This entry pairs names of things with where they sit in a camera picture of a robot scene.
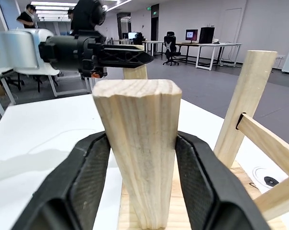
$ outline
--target wood grain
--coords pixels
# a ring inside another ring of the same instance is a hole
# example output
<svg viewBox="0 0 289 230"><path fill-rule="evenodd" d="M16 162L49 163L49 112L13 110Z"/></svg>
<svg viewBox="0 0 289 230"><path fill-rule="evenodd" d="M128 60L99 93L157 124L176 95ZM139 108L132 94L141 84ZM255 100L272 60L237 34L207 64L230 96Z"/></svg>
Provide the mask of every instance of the wood grain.
<svg viewBox="0 0 289 230"><path fill-rule="evenodd" d="M253 117L265 89L277 52L249 50L227 110L214 153L231 167L244 134L236 129L241 113Z"/></svg>
<svg viewBox="0 0 289 230"><path fill-rule="evenodd" d="M93 90L142 229L167 225L181 93L170 80L104 80Z"/></svg>
<svg viewBox="0 0 289 230"><path fill-rule="evenodd" d="M252 199L255 199L261 195L260 191L256 187L250 185L250 183L252 183L251 179L236 161L234 161L232 165L231 172L238 177ZM268 225L272 230L286 230L286 227L280 218L275 218L269 221ZM142 230L138 224L135 211L130 205L129 195L124 186L122 186L118 230ZM178 165L176 160L173 170L168 223L165 229L161 228L160 230L191 230L180 186Z"/></svg>
<svg viewBox="0 0 289 230"><path fill-rule="evenodd" d="M145 50L145 46L141 45L132 45L140 50ZM148 79L148 74L146 70L146 65L142 65L140 67L134 68L134 69L129 69L129 68L123 68L123 77L126 80L129 79Z"/></svg>
<svg viewBox="0 0 289 230"><path fill-rule="evenodd" d="M254 201L266 220L289 212L289 177Z"/></svg>
<svg viewBox="0 0 289 230"><path fill-rule="evenodd" d="M246 114L243 114L237 128L289 175L288 143Z"/></svg>

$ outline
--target wooden base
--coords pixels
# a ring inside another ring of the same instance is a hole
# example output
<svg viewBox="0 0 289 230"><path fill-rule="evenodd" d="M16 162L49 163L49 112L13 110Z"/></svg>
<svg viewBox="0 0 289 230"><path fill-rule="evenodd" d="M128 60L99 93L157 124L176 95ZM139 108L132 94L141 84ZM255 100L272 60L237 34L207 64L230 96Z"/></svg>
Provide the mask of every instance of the wooden base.
<svg viewBox="0 0 289 230"><path fill-rule="evenodd" d="M231 171L235 174L235 176L239 178L252 199L255 199L256 197L261 195L260 191L257 188L250 185L250 183L252 182L251 179L237 162L234 162ZM286 230L286 227L280 218L275 218L269 221L268 224L272 230ZM160 230L190 229L191 227L189 223L189 218L187 215L187 210L179 180L178 164L177 161L175 161L168 225L165 229ZM122 186L118 230L141 230L135 211L130 205L129 195L124 185Z"/></svg>

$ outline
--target white tabletop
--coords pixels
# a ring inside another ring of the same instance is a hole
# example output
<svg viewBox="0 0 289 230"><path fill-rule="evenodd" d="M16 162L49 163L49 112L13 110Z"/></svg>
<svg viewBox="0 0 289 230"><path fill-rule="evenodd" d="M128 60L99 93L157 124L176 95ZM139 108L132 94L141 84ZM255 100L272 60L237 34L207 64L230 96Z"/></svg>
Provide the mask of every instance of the white tabletop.
<svg viewBox="0 0 289 230"><path fill-rule="evenodd" d="M164 41L143 41L143 43L164 43Z"/></svg>
<svg viewBox="0 0 289 230"><path fill-rule="evenodd" d="M212 149L222 123L222 118L181 101L178 129L198 136ZM0 230L12 227L44 178L80 139L103 130L91 95L9 107L0 121ZM266 168L278 181L287 178L247 138L236 160L262 193L268 188L254 178L254 168ZM121 175L111 154L94 230L116 229L120 197ZM289 214L283 221L289 229Z"/></svg>
<svg viewBox="0 0 289 230"><path fill-rule="evenodd" d="M199 46L241 46L240 43L199 44Z"/></svg>

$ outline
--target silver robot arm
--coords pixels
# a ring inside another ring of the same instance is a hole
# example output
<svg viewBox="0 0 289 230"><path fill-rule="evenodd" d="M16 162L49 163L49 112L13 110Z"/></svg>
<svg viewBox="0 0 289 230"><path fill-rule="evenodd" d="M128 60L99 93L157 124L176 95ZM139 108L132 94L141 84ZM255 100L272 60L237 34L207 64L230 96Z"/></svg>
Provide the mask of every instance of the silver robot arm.
<svg viewBox="0 0 289 230"><path fill-rule="evenodd" d="M59 70L40 58L38 45L54 36L46 29L18 29L0 32L0 77L14 70L22 74L56 75Z"/></svg>

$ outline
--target wooden stick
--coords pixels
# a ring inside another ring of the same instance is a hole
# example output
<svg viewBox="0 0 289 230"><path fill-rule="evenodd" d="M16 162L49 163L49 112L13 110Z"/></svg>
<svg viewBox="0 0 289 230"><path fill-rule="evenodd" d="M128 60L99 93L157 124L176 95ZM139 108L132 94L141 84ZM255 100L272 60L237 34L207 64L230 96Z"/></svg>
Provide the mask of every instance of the wooden stick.
<svg viewBox="0 0 289 230"><path fill-rule="evenodd" d="M289 177L254 202L267 221L289 212Z"/></svg>
<svg viewBox="0 0 289 230"><path fill-rule="evenodd" d="M141 45L133 45L141 50L145 50L145 46ZM129 69L129 68L123 68L123 77L126 80L129 79L148 79L148 74L146 71L146 65L142 65L140 67Z"/></svg>
<svg viewBox="0 0 289 230"><path fill-rule="evenodd" d="M142 229L167 225L181 94L170 80L104 80L93 89Z"/></svg>
<svg viewBox="0 0 289 230"><path fill-rule="evenodd" d="M288 143L246 114L243 114L237 128L289 175Z"/></svg>
<svg viewBox="0 0 289 230"><path fill-rule="evenodd" d="M248 51L214 153L231 167L244 134L236 129L241 113L253 117L272 70L277 52Z"/></svg>

